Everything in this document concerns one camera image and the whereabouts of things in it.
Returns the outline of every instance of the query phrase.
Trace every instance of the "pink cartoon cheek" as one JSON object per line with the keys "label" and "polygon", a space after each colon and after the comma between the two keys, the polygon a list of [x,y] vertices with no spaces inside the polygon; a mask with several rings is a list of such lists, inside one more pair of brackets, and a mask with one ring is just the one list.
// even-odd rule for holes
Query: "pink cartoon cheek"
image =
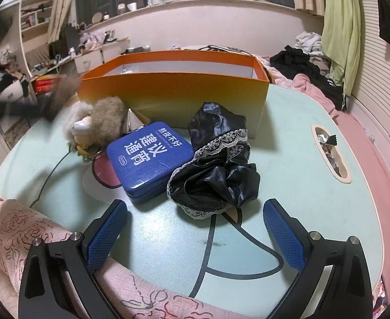
{"label": "pink cartoon cheek", "polygon": [[109,161],[107,153],[100,153],[93,161],[92,172],[95,179],[107,188],[117,188],[121,186],[120,180]]}

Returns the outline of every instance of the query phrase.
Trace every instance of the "durex logo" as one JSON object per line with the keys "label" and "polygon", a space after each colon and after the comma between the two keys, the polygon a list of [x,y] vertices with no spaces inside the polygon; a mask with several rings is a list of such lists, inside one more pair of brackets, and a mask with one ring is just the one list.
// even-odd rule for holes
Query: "durex logo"
{"label": "durex logo", "polygon": [[126,158],[124,156],[120,156],[118,158],[118,160],[120,161],[121,165],[126,165],[127,164],[127,160],[126,160]]}

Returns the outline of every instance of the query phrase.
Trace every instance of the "white louvered door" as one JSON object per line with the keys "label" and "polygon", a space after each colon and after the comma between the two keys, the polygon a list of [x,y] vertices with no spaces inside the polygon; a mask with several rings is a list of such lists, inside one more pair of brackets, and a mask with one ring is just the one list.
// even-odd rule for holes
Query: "white louvered door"
{"label": "white louvered door", "polygon": [[379,37],[378,0],[360,0],[362,49],[353,95],[390,136],[390,44]]}

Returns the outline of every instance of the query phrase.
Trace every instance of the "black satin fabric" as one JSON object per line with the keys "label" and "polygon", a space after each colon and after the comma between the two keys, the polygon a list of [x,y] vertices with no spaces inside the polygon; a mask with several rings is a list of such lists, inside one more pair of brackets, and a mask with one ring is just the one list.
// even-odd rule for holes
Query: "black satin fabric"
{"label": "black satin fabric", "polygon": [[188,126],[194,151],[227,132],[245,129],[245,122],[244,116],[231,113],[218,103],[205,102]]}
{"label": "black satin fabric", "polygon": [[247,164],[249,146],[229,160],[227,149],[201,157],[179,171],[170,182],[171,198],[179,204],[204,212],[231,204],[236,208],[258,195],[260,174]]}
{"label": "black satin fabric", "polygon": [[[228,132],[246,129],[245,117],[213,102],[204,103],[188,126],[194,151]],[[248,164],[250,146],[233,148],[192,160],[170,180],[170,198],[193,210],[214,212],[231,204],[236,208],[258,195],[260,174]]]}

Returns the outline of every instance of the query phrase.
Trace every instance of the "blue gripper pad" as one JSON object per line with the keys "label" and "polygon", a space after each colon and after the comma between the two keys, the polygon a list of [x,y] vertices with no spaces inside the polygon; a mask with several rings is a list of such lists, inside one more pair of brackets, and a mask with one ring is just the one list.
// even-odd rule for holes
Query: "blue gripper pad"
{"label": "blue gripper pad", "polygon": [[306,264],[304,246],[276,208],[274,202],[277,202],[277,200],[269,199],[264,203],[264,224],[267,230],[273,235],[288,265],[297,269],[298,273],[301,273]]}
{"label": "blue gripper pad", "polygon": [[116,199],[114,203],[119,201],[118,205],[106,218],[93,240],[87,246],[87,270],[93,274],[97,269],[101,268],[105,263],[118,235],[124,227],[127,220],[127,206],[122,200]]}

